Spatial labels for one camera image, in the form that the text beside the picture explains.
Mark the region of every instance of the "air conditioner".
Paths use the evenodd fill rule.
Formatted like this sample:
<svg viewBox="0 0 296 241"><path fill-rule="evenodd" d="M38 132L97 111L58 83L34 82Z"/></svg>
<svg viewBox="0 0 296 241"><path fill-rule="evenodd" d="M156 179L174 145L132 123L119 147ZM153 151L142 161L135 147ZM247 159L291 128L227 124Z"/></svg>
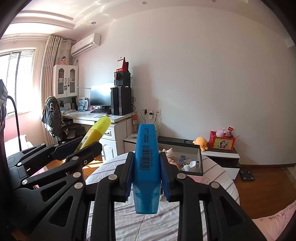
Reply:
<svg viewBox="0 0 296 241"><path fill-rule="evenodd" d="M84 52L100 46L101 35L98 33L91 34L74 44L71 48L71 55L76 57Z"/></svg>

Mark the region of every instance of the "ceiling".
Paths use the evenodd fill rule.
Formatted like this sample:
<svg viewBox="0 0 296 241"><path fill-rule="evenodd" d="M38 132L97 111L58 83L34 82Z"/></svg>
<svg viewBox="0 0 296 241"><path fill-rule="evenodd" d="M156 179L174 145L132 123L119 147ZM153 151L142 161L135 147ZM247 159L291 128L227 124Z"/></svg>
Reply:
<svg viewBox="0 0 296 241"><path fill-rule="evenodd" d="M32 0L11 22L2 39L48 37L79 40L90 31L121 17L149 9L172 6L211 7L250 18L290 36L275 14L260 0Z"/></svg>

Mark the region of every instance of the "pink toy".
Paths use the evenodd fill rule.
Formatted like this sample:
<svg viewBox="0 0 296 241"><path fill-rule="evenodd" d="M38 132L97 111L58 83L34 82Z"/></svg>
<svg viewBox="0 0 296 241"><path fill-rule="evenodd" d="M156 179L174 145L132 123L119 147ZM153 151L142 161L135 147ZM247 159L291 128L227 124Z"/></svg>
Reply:
<svg viewBox="0 0 296 241"><path fill-rule="evenodd" d="M168 149L168 150L163 149L163 152L165 152L165 155L167 156L167 158L171 158L172 159L173 157L175 157L172 148L171 149Z"/></svg>
<svg viewBox="0 0 296 241"><path fill-rule="evenodd" d="M226 133L225 128L223 128L223 129L217 130L216 136L223 137L225 135L225 133Z"/></svg>

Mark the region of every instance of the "plush toy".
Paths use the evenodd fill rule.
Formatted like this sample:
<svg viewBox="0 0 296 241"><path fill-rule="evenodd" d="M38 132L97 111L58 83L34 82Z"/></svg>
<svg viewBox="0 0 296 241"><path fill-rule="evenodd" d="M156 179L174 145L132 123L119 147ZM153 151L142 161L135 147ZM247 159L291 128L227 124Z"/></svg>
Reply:
<svg viewBox="0 0 296 241"><path fill-rule="evenodd" d="M223 129L217 130L216 136L223 137L225 135L225 133L226 133L225 128L223 128Z"/></svg>
<svg viewBox="0 0 296 241"><path fill-rule="evenodd" d="M163 149L163 152L165 152L165 155L167 156L167 158L172 159L173 157L175 157L172 148L171 149L168 149L168 150Z"/></svg>
<svg viewBox="0 0 296 241"><path fill-rule="evenodd" d="M196 140L193 142L194 145L199 145L200 149L202 152L208 149L207 147L207 140L203 137L198 137Z"/></svg>

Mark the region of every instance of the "orange octopus plush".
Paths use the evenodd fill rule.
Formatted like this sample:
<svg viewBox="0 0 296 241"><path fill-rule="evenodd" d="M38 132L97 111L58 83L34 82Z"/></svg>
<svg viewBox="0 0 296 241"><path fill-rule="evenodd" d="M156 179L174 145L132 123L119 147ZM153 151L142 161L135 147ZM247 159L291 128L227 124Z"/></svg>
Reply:
<svg viewBox="0 0 296 241"><path fill-rule="evenodd" d="M193 144L199 145L202 152L205 152L208 149L207 140L203 137L196 138L196 140L193 141Z"/></svg>

